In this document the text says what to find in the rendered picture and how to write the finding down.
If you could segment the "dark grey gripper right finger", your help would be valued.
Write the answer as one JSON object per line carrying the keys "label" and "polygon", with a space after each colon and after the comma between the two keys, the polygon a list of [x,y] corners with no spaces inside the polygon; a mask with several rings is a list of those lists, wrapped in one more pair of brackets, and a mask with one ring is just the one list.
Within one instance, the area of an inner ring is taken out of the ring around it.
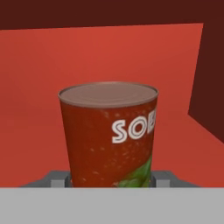
{"label": "dark grey gripper right finger", "polygon": [[195,184],[184,181],[173,174],[172,171],[152,171],[151,186],[152,187],[168,187],[168,188],[180,188],[180,187],[196,187]]}

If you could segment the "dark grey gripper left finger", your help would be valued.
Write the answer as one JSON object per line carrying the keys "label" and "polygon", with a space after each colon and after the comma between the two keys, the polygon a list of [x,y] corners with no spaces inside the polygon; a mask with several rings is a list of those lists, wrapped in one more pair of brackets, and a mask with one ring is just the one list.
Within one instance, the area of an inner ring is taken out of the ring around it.
{"label": "dark grey gripper left finger", "polygon": [[24,185],[24,187],[56,187],[72,186],[70,171],[49,171],[43,178]]}

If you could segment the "red soup can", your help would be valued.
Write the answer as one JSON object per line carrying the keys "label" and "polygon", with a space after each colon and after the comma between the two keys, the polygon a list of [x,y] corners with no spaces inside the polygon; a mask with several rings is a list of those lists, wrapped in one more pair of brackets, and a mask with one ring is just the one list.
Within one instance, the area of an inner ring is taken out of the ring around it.
{"label": "red soup can", "polygon": [[94,82],[59,92],[74,187],[147,187],[158,91],[131,82]]}

